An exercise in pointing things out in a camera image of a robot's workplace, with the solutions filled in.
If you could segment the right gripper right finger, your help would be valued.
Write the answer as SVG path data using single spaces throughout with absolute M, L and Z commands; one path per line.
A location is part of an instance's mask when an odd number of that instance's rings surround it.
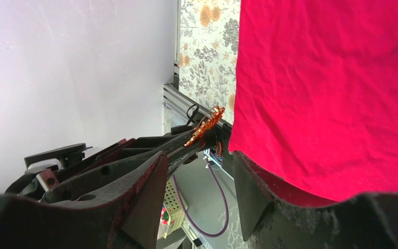
M 233 153 L 243 240 L 250 248 L 398 248 L 398 193 L 334 202 Z

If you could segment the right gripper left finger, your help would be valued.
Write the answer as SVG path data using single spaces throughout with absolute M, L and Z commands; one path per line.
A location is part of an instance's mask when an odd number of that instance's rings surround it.
M 157 153 L 134 171 L 75 201 L 53 204 L 0 196 L 0 248 L 136 248 L 119 228 L 168 158 Z

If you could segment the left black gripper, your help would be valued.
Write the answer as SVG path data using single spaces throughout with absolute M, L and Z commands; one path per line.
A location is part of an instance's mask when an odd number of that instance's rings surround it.
M 170 135 L 122 139 L 90 156 L 85 143 L 72 144 L 26 156 L 26 171 L 5 194 L 22 195 L 39 200 L 48 190 L 66 180 L 123 158 L 152 151 L 170 141 Z

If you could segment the orange glitter brooch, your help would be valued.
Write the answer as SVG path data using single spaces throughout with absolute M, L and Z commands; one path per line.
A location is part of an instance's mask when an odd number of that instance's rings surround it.
M 223 117 L 224 112 L 225 112 L 225 107 L 214 106 L 211 109 L 210 117 L 206 121 L 203 120 L 200 121 L 200 124 L 194 129 L 192 136 L 184 144 L 184 147 L 188 147 L 194 144 L 199 138 L 201 138 L 205 134 L 206 131 L 213 128 Z

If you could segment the red t-shirt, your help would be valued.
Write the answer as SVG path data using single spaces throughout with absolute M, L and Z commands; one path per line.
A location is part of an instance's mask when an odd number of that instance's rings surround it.
M 229 149 L 334 201 L 398 191 L 398 1 L 242 1 Z

